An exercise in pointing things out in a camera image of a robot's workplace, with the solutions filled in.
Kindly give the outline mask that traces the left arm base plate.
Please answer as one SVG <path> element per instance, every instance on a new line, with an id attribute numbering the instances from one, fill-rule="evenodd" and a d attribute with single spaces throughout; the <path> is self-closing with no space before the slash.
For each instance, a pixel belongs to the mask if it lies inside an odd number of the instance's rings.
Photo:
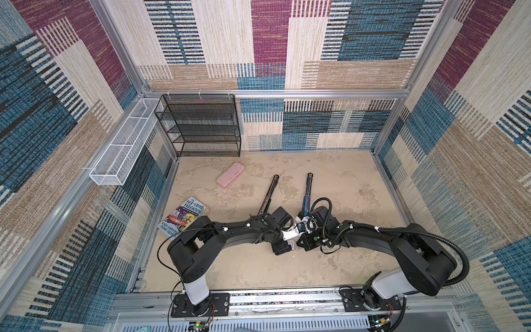
<path id="1" fill-rule="evenodd" d="M 230 308 L 229 293 L 210 293 L 198 304 L 192 304 L 185 294 L 178 294 L 172 299 L 171 318 L 208 318 L 228 316 Z"/>

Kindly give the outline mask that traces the black stapler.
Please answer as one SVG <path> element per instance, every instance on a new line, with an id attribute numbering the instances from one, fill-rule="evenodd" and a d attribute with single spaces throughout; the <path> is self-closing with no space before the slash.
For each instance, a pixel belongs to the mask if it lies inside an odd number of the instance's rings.
<path id="1" fill-rule="evenodd" d="M 270 204 L 271 204 L 271 201 L 272 201 L 273 192 L 275 191 L 275 188 L 276 188 L 278 182 L 279 182 L 279 175 L 275 174 L 274 177 L 272 178 L 270 187 L 268 188 L 268 192 L 265 195 L 264 201 L 261 204 L 261 207 L 260 207 L 260 209 L 258 211 L 258 214 L 264 214 L 264 213 L 266 213 L 268 211 L 268 209 L 270 207 Z"/>

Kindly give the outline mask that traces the blue stapler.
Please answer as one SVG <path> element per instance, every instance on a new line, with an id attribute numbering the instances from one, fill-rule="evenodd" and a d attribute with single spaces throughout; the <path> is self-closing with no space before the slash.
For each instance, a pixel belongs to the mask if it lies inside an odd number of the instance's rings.
<path id="1" fill-rule="evenodd" d="M 312 183 L 313 183 L 313 173 L 308 173 L 306 177 L 306 190 L 304 194 L 304 200 L 302 204 L 302 210 L 301 213 L 304 217 L 308 216 L 311 209 L 311 190 L 312 190 Z"/>

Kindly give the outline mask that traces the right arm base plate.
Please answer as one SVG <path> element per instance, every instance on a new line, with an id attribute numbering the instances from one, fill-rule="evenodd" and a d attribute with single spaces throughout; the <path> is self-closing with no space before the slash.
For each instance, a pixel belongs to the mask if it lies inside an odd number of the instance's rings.
<path id="1" fill-rule="evenodd" d="M 343 286 L 338 289 L 346 312 L 388 311 L 402 309 L 402 301 L 398 296 L 383 300 L 370 290 L 355 289 Z"/>

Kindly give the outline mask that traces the red white staple box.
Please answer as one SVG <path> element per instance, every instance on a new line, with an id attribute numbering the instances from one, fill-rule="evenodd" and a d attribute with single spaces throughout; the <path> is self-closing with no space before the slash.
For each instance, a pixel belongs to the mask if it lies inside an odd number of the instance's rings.
<path id="1" fill-rule="evenodd" d="M 290 245 L 292 251 L 297 250 L 297 240 L 296 239 L 288 240 L 288 244 Z"/>

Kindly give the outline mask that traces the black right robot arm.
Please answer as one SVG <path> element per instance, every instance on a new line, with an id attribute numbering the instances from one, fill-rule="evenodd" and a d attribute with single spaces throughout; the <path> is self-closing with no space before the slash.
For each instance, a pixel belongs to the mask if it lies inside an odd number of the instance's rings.
<path id="1" fill-rule="evenodd" d="M 360 292 L 369 311 L 381 309 L 387 300 L 401 294 L 435 296 L 443 287 L 465 280 L 470 272 L 464 250 L 418 224 L 381 228 L 345 221 L 330 231 L 319 228 L 303 232 L 297 245 L 306 251 L 336 246 L 365 248 L 394 257 L 398 268 L 376 273 Z"/>

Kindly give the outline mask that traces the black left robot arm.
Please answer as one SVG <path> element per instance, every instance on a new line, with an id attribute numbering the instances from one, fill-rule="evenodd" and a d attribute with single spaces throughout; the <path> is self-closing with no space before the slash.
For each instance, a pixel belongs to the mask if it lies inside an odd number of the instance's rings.
<path id="1" fill-rule="evenodd" d="M 192 222 L 167 247 L 189 302 L 194 306 L 208 303 L 210 289 L 205 274 L 223 249 L 242 244 L 282 243 L 283 228 L 292 220 L 279 207 L 272 214 L 251 216 L 245 221 L 221 223 L 202 216 Z"/>

